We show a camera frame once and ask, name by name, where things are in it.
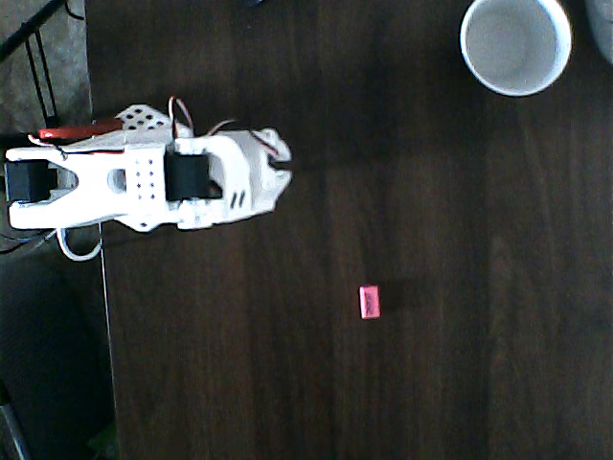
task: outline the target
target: white cable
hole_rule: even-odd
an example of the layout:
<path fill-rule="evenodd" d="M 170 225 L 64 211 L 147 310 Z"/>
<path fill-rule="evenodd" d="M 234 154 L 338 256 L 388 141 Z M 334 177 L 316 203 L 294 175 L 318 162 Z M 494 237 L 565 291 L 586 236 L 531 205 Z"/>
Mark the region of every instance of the white cable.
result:
<path fill-rule="evenodd" d="M 43 142 L 40 139 L 36 139 L 34 136 L 32 136 L 32 134 L 28 134 L 28 140 L 30 142 L 32 142 L 35 146 L 39 146 L 39 147 L 53 147 L 54 149 L 57 148 L 53 144 L 49 144 L 48 142 Z"/>
<path fill-rule="evenodd" d="M 235 122 L 236 120 L 230 119 L 230 120 L 224 120 L 223 122 L 219 122 L 217 123 L 215 126 L 213 126 L 211 129 L 209 129 L 209 132 L 207 132 L 205 135 L 206 136 L 212 136 L 213 134 L 215 134 L 216 132 L 218 132 L 220 129 L 222 129 L 223 127 L 225 127 L 226 125 Z"/>
<path fill-rule="evenodd" d="M 183 112 L 183 115 L 185 115 L 185 118 L 188 121 L 188 125 L 190 125 L 190 129 L 193 133 L 193 120 L 192 115 L 190 115 L 190 111 L 182 100 L 180 100 L 179 98 L 175 98 L 174 96 L 170 96 L 169 98 L 169 118 L 172 131 L 178 134 L 178 132 L 176 131 L 176 120 L 174 120 L 174 103 L 179 106 L 179 108 Z"/>
<path fill-rule="evenodd" d="M 94 247 L 94 249 L 89 254 L 84 254 L 82 256 L 79 254 L 75 254 L 70 249 L 70 247 L 68 247 L 68 243 L 66 242 L 66 229 L 65 228 L 58 228 L 56 232 L 56 236 L 57 236 L 57 242 L 59 243 L 59 248 L 61 249 L 61 252 L 63 252 L 64 255 L 68 259 L 74 262 L 91 261 L 96 256 L 98 256 L 98 254 L 100 253 L 102 249 L 102 236 L 100 240 L 98 241 L 98 244 L 96 244 L 96 247 Z"/>

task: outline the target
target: pink eraser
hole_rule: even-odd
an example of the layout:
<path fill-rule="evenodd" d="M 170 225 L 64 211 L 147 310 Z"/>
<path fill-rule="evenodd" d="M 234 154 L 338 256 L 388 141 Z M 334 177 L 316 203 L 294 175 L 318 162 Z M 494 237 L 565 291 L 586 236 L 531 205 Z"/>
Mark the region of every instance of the pink eraser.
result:
<path fill-rule="evenodd" d="M 362 319 L 375 319 L 381 316 L 379 286 L 360 287 L 360 309 L 362 310 Z"/>

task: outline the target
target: wooden tabletop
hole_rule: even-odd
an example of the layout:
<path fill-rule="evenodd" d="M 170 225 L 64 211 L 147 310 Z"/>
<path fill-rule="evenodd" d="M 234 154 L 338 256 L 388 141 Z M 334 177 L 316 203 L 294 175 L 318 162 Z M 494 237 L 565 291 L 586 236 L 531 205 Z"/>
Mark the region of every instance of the wooden tabletop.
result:
<path fill-rule="evenodd" d="M 295 158 L 272 214 L 104 226 L 123 458 L 613 455 L 613 68 L 568 0 L 560 80 L 495 95 L 468 3 L 87 4 L 96 115 L 174 94 Z"/>

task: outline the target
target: paper cup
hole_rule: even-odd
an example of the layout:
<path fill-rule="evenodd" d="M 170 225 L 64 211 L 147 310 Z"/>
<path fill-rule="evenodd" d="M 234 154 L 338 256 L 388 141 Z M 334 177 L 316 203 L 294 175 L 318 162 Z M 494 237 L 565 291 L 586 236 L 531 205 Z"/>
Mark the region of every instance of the paper cup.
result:
<path fill-rule="evenodd" d="M 561 75 L 571 26 L 556 0 L 475 0 L 460 31 L 468 69 L 487 88 L 529 96 Z"/>

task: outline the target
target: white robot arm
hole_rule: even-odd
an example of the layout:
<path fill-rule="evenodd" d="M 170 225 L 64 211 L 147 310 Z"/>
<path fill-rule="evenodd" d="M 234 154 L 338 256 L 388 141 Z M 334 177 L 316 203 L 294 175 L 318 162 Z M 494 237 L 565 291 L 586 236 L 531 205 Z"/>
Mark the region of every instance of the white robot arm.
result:
<path fill-rule="evenodd" d="M 12 227 L 115 219 L 138 232 L 164 223 L 205 228 L 273 211 L 291 180 L 269 164 L 291 159 L 274 129 L 193 137 L 177 124 L 173 136 L 170 117 L 142 104 L 117 118 L 124 129 L 62 148 L 7 151 Z"/>

